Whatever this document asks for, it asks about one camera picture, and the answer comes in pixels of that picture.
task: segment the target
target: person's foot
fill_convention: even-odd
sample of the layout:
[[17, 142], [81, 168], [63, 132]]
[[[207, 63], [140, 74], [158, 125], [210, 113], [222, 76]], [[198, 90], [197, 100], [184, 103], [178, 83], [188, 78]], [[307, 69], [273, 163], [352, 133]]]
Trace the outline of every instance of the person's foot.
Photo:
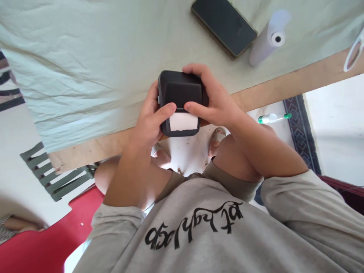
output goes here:
[[209, 158], [213, 158], [214, 156], [217, 155], [217, 150], [219, 148], [220, 142], [221, 140], [224, 139], [224, 137], [226, 137], [225, 130], [221, 127], [216, 128], [215, 131], [213, 132], [212, 141], [210, 143], [209, 150], [207, 152], [207, 156]]
[[14, 217], [13, 215], [10, 216], [5, 222], [4, 227], [10, 229], [12, 231], [16, 231], [17, 233], [24, 232], [24, 231], [43, 231], [44, 227], [41, 227], [34, 222]]
[[154, 157], [153, 163], [156, 164], [158, 167], [163, 168], [164, 166], [171, 163], [170, 156], [161, 149], [161, 147], [156, 144], [155, 147], [156, 151], [152, 154], [152, 157]]

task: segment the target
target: green plastic chair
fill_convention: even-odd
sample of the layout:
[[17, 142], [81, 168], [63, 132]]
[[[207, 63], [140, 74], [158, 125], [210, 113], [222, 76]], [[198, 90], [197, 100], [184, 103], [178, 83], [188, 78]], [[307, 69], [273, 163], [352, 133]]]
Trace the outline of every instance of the green plastic chair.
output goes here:
[[[43, 143], [39, 142], [34, 148], [26, 151], [25, 153], [20, 154], [21, 158], [28, 165], [30, 170], [33, 172], [35, 177], [39, 180], [41, 185], [47, 190], [47, 192], [51, 195], [54, 201], [59, 201], [63, 196], [70, 193], [86, 181], [94, 178], [95, 170], [97, 168], [97, 164], [95, 165], [86, 165], [84, 167], [73, 170], [71, 173], [65, 175], [60, 178], [58, 181], [51, 183], [57, 177], [62, 176], [64, 174], [56, 174], [52, 164], [50, 162], [46, 163], [43, 166], [38, 166], [42, 162], [49, 159], [46, 152], [41, 155], [34, 155], [44, 148]], [[45, 175], [46, 172], [53, 169], [53, 172]], [[76, 178], [81, 173], [86, 172], [84, 175]]]

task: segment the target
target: foot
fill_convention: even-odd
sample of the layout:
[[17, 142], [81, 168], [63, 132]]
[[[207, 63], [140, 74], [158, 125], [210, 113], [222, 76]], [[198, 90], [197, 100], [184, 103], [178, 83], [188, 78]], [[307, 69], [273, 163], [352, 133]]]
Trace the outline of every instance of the foot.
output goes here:
[[4, 226], [7, 229], [17, 231], [18, 233], [23, 231], [43, 231], [44, 228], [39, 228], [39, 226], [28, 220], [16, 218], [14, 216], [10, 216], [5, 222]]
[[222, 134], [222, 135], [226, 136], [226, 133], [223, 130], [218, 129], [218, 130], [214, 131], [214, 133], [212, 135], [212, 141], [210, 143], [209, 150], [207, 152], [207, 156], [209, 158], [213, 158], [214, 156], [217, 155], [217, 150], [218, 150], [219, 145], [220, 145], [221, 140], [218, 140], [219, 138], [215, 137], [216, 134]]
[[171, 163], [170, 156], [163, 150], [157, 150], [152, 156], [154, 157], [154, 164], [158, 167], [163, 168]]

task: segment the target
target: black smartphone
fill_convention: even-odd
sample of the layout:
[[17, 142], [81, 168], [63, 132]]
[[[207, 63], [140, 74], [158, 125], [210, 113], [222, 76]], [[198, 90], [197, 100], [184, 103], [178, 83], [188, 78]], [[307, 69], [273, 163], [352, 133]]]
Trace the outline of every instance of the black smartphone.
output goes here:
[[191, 12], [232, 58], [243, 53], [258, 36], [228, 0], [195, 0]]

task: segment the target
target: white paper roll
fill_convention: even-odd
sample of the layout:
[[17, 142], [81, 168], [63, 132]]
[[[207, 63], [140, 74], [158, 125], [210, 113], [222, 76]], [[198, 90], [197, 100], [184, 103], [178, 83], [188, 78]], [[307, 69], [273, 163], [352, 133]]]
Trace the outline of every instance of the white paper roll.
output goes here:
[[273, 13], [269, 22], [265, 25], [261, 34], [253, 44], [249, 56], [249, 63], [251, 66], [258, 66], [269, 55], [271, 55], [276, 48], [281, 47], [286, 40], [284, 28], [291, 20], [291, 14], [280, 9]]
[[190, 113], [174, 113], [169, 118], [171, 131], [196, 130], [198, 118]]

